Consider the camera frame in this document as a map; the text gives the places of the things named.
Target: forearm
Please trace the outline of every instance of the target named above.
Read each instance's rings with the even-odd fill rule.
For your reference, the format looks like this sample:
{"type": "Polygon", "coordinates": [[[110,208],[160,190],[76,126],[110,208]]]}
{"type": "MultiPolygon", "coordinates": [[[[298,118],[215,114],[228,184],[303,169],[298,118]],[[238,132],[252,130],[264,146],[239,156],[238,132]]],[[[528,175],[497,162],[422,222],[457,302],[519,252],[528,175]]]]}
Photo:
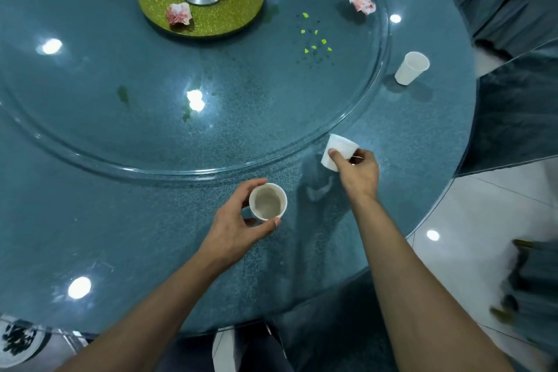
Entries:
{"type": "Polygon", "coordinates": [[[58,372],[148,372],[194,305],[219,276],[220,266],[196,254],[58,372]]]}
{"type": "Polygon", "coordinates": [[[360,199],[353,212],[399,370],[512,371],[380,204],[360,199]]]}

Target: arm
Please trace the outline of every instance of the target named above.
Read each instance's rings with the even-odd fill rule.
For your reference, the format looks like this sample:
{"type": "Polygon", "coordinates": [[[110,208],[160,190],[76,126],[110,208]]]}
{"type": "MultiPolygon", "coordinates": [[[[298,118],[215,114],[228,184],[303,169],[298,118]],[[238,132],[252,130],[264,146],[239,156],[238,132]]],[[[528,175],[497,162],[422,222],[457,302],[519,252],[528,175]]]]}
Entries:
{"type": "Polygon", "coordinates": [[[512,372],[504,354],[424,266],[378,203],[374,154],[330,151],[350,199],[401,372],[512,372]]]}
{"type": "Polygon", "coordinates": [[[241,209],[267,179],[240,184],[215,215],[198,252],[123,319],[58,368],[58,372],[149,372],[213,281],[269,235],[279,218],[249,228],[241,209]]]}

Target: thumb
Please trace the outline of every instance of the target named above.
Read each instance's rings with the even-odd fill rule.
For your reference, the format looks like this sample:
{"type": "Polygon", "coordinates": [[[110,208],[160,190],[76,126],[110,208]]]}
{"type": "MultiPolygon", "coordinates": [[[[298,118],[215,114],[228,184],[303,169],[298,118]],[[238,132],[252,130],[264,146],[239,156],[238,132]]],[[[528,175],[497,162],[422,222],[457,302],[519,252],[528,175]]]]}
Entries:
{"type": "Polygon", "coordinates": [[[339,153],[337,150],[329,149],[328,154],[339,171],[342,171],[343,168],[346,168],[348,165],[350,165],[350,163],[343,156],[341,156],[341,153],[339,153]]]}
{"type": "Polygon", "coordinates": [[[275,231],[275,228],[279,226],[281,219],[271,218],[265,221],[263,224],[250,228],[250,233],[253,237],[253,244],[260,241],[262,238],[267,237],[269,234],[275,231]]]}

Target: cup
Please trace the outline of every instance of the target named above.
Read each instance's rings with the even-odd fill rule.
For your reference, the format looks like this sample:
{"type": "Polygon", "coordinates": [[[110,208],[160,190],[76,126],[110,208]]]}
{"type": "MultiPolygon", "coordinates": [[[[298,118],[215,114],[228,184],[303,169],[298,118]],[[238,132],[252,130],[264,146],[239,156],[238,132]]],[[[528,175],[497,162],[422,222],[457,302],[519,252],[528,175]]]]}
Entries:
{"type": "Polygon", "coordinates": [[[346,160],[349,160],[353,156],[354,152],[358,149],[358,144],[337,134],[329,135],[328,145],[325,146],[324,155],[321,158],[321,164],[324,165],[327,169],[339,172],[337,170],[337,166],[335,166],[335,162],[333,162],[329,157],[329,149],[337,150],[339,153],[341,153],[341,156],[343,156],[346,160]]]}
{"type": "Polygon", "coordinates": [[[287,210],[287,194],[277,184],[256,187],[248,199],[252,214],[262,222],[283,216],[287,210]]]}
{"type": "Polygon", "coordinates": [[[403,63],[395,73],[395,81],[408,86],[416,77],[430,67],[430,61],[419,51],[410,51],[405,55],[403,63]]]}

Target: blue tabletop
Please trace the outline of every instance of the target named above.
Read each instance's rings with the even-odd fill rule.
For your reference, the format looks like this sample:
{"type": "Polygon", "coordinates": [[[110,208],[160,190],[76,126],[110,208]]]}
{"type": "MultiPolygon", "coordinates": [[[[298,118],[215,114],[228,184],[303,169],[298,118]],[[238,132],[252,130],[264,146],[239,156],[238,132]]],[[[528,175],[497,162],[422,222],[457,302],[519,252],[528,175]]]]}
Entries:
{"type": "Polygon", "coordinates": [[[374,150],[380,200],[411,233],[466,150],[473,53],[452,0],[374,2],[364,16],[348,0],[265,0],[238,34],[192,41],[158,31],[137,0],[0,0],[0,311],[107,329],[253,177],[282,186],[289,209],[183,331],[341,284],[366,258],[338,175],[319,164],[328,132],[374,150]],[[431,66],[401,87],[408,51],[431,66]],[[74,299],[79,277],[92,286],[74,299]]]}

